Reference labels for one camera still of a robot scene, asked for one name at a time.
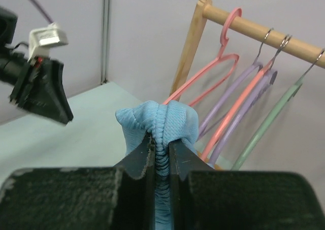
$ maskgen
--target purple hanger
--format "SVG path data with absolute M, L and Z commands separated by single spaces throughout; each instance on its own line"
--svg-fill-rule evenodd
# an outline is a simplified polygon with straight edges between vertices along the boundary
M 258 99 L 263 95 L 263 93 L 266 90 L 264 90 L 263 92 L 260 92 L 258 94 L 258 96 L 255 98 L 254 102 L 252 102 L 251 107 L 258 101 Z M 221 120 L 223 120 L 223 118 L 227 115 L 228 112 L 224 113 L 214 124 L 212 124 L 209 128 L 205 129 L 204 132 L 199 136 L 198 140 L 201 139 L 204 135 L 206 135 L 215 125 L 217 125 L 218 123 L 221 122 Z
M 254 61 L 254 63 L 246 69 L 242 74 L 231 84 L 231 86 L 225 91 L 225 93 L 222 95 L 222 97 L 219 99 L 217 104 L 211 109 L 211 111 L 208 113 L 208 115 L 205 117 L 201 125 L 199 126 L 199 139 L 202 138 L 202 136 L 205 134 L 205 130 L 208 126 L 208 123 L 210 120 L 214 117 L 214 115 L 218 112 L 220 107 L 223 105 L 223 103 L 227 100 L 227 98 L 231 95 L 232 92 L 240 85 L 241 82 L 245 80 L 245 78 L 253 72 L 255 69 L 258 68 L 260 70 L 263 67 L 261 62 Z
M 255 89 L 250 93 L 249 97 L 246 99 L 240 110 L 238 111 L 236 117 L 233 119 L 231 124 L 228 126 L 227 130 L 221 137 L 221 139 L 218 141 L 216 147 L 214 148 L 211 157 L 209 159 L 209 163 L 215 164 L 218 157 L 220 156 L 220 153 L 222 152 L 223 147 L 228 142 L 228 139 L 230 138 L 230 135 L 233 133 L 233 131 L 236 129 L 239 122 L 242 120 L 242 118 L 245 116 L 245 114 L 249 111 L 249 109 L 256 103 L 256 101 L 267 91 L 267 89 L 274 83 L 276 76 L 277 76 L 276 70 L 270 70 L 268 71 L 262 79 L 259 81 Z

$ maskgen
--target white connector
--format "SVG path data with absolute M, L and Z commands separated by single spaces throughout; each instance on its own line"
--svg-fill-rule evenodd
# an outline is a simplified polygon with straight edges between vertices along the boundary
M 28 61 L 35 56 L 48 57 L 51 48 L 65 46 L 68 43 L 66 33 L 57 23 L 33 29 L 29 33 Z

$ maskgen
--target wooden rack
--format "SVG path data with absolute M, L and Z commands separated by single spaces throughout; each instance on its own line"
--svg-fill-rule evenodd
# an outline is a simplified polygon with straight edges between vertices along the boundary
M 212 0 L 198 1 L 187 33 L 170 94 L 174 93 L 186 82 L 207 20 L 209 19 L 215 23 L 224 25 L 228 15 L 228 12 L 212 6 Z M 230 29 L 262 42 L 270 28 L 241 17 L 236 17 L 232 21 Z M 285 36 L 285 34 L 273 30 L 267 37 L 265 44 L 274 48 L 279 48 Z M 283 51 L 307 62 L 313 63 L 318 58 L 322 49 L 291 38 Z M 325 55 L 323 55 L 315 65 L 325 68 Z

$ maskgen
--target wooden post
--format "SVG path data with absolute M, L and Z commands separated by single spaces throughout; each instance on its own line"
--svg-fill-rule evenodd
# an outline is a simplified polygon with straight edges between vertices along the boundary
M 186 82 L 205 24 L 207 22 L 207 19 L 203 17 L 203 11 L 207 5 L 211 4 L 212 0 L 199 0 L 195 7 L 170 95 Z

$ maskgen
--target crumpled cloth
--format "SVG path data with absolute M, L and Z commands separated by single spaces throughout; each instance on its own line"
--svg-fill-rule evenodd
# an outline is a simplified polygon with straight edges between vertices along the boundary
M 168 144 L 181 139 L 186 147 L 197 154 L 194 143 L 199 136 L 198 114 L 193 108 L 177 101 L 170 101 L 168 105 L 148 101 L 135 108 L 120 109 L 115 116 L 123 129 L 126 154 L 141 144 L 146 132 L 152 133 L 155 139 L 156 229 L 170 230 Z

